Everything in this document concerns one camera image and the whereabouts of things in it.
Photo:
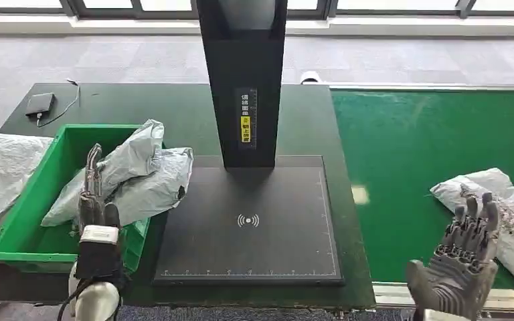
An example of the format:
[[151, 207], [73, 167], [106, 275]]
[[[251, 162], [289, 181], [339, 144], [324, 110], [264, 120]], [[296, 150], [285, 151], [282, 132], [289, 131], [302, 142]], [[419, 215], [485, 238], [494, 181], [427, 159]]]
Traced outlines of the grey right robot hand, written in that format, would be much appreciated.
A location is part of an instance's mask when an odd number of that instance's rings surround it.
[[484, 193], [481, 201], [469, 197], [455, 209], [428, 263], [407, 263], [407, 287], [415, 303], [410, 320], [427, 320], [431, 311], [465, 320], [479, 317], [499, 269], [499, 211], [492, 193]]

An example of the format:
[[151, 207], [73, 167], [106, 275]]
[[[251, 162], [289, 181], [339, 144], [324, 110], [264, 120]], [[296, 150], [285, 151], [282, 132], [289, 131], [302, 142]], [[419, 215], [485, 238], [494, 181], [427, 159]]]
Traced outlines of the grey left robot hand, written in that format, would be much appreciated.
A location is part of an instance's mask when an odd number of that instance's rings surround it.
[[88, 152], [84, 167], [84, 185], [78, 199], [78, 229], [83, 233], [87, 225], [120, 228], [120, 217], [114, 203], [105, 203], [102, 196], [102, 167], [98, 164], [102, 147], [96, 143]]

